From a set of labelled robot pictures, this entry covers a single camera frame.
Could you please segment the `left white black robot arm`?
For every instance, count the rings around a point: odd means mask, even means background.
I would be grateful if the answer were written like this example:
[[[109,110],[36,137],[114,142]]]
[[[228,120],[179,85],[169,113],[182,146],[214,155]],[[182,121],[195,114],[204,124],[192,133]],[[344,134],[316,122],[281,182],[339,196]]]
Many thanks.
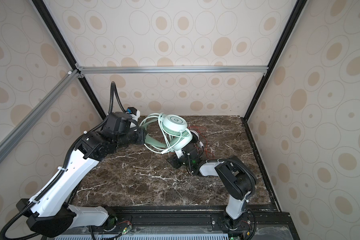
[[[53,238],[76,227],[112,228],[116,218],[108,207],[77,207],[66,200],[107,155],[120,147],[144,144],[146,132],[138,126],[139,117],[139,110],[133,107],[109,113],[98,126],[79,136],[54,177],[30,199],[21,199],[17,203],[19,212],[2,228],[0,239],[7,239],[7,231],[20,217],[27,217],[27,225],[33,231],[23,236],[24,240],[39,235]]]

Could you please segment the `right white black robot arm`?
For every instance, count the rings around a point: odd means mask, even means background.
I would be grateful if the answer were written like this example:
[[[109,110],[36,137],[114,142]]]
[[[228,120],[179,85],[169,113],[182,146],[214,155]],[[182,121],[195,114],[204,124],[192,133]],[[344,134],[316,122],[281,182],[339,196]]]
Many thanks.
[[[225,212],[232,221],[243,215],[256,192],[256,176],[237,156],[204,160],[201,151],[194,144],[188,144],[179,154],[167,158],[167,162],[175,169],[185,167],[192,176],[219,177],[229,193]]]

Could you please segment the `white black red headphones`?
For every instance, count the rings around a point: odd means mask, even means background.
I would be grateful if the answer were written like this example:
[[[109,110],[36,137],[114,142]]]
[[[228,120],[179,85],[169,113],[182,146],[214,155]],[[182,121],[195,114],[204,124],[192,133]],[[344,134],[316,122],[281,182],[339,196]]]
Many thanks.
[[[198,147],[203,150],[204,149],[204,144],[200,141],[199,133],[197,131],[195,131],[195,130],[190,130],[190,132],[192,134],[191,143],[198,145]]]

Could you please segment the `mint green headphones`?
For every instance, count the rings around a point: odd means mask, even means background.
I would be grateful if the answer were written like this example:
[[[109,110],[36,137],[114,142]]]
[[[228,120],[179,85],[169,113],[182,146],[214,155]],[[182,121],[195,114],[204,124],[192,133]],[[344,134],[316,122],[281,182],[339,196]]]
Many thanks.
[[[150,124],[157,123],[164,137],[164,142],[155,140],[146,135],[145,147],[156,154],[173,153],[182,150],[192,140],[186,120],[176,115],[153,113],[144,118],[139,127],[148,129]]]

